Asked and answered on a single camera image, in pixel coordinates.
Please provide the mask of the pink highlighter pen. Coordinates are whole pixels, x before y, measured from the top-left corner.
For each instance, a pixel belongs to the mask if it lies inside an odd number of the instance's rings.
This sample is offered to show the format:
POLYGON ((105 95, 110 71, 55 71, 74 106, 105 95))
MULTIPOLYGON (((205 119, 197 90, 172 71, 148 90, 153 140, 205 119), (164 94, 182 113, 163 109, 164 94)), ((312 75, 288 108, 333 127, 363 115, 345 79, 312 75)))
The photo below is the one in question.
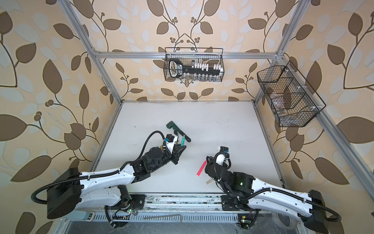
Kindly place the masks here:
POLYGON ((197 172, 197 176, 200 176, 201 173, 204 171, 205 167, 206 167, 206 164, 207 164, 207 161, 204 161, 203 164, 201 165, 200 169, 198 170, 197 172))

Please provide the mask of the green highlighter pen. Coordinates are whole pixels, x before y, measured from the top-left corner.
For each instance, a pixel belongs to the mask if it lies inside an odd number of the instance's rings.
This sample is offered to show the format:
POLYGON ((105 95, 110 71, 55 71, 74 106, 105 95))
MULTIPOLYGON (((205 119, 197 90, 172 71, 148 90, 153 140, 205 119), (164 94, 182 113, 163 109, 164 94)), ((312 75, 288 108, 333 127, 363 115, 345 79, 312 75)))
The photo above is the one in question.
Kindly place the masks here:
POLYGON ((185 140, 186 140, 186 136, 183 136, 182 141, 181 141, 181 146, 184 146, 185 140))

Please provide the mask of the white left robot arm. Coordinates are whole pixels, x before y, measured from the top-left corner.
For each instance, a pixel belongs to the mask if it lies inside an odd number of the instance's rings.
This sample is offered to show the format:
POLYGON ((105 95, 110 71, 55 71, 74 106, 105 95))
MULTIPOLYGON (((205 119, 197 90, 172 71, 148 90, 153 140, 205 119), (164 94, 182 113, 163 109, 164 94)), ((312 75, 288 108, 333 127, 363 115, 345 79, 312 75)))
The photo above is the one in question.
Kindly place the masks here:
POLYGON ((149 178, 169 162, 178 164, 185 149, 180 144, 172 151, 154 147, 123 169, 83 173, 77 167, 70 168, 47 189, 47 218, 60 218, 79 209, 118 206, 128 198, 127 184, 149 178))

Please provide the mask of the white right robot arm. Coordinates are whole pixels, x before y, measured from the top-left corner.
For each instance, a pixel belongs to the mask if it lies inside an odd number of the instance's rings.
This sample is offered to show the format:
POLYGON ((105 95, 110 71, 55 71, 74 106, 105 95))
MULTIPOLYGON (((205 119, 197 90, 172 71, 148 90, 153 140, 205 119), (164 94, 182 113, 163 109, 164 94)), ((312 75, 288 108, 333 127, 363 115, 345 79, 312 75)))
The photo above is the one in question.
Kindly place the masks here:
POLYGON ((260 209, 277 212, 300 221, 312 231, 328 234, 325 205, 320 192, 287 190, 268 184, 251 175, 230 172, 225 166, 206 158, 205 173, 231 198, 239 210, 260 209))

